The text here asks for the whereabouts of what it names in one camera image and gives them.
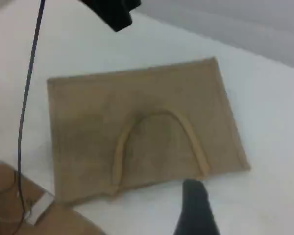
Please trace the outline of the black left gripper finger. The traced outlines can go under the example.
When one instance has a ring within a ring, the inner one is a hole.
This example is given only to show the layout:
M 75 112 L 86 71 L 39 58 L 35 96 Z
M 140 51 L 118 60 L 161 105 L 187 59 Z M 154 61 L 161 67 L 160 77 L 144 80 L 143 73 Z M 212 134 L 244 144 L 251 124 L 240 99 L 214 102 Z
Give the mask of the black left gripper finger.
M 140 0 L 81 0 L 81 2 L 115 32 L 132 25 L 130 12 L 142 4 Z

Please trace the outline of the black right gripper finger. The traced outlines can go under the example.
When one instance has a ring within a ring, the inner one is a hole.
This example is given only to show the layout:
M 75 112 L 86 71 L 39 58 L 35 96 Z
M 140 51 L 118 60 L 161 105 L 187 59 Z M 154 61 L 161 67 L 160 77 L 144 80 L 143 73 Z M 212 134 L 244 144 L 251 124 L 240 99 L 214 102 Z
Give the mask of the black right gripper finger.
M 201 181 L 187 179 L 182 184 L 182 210 L 175 235 L 220 235 Z

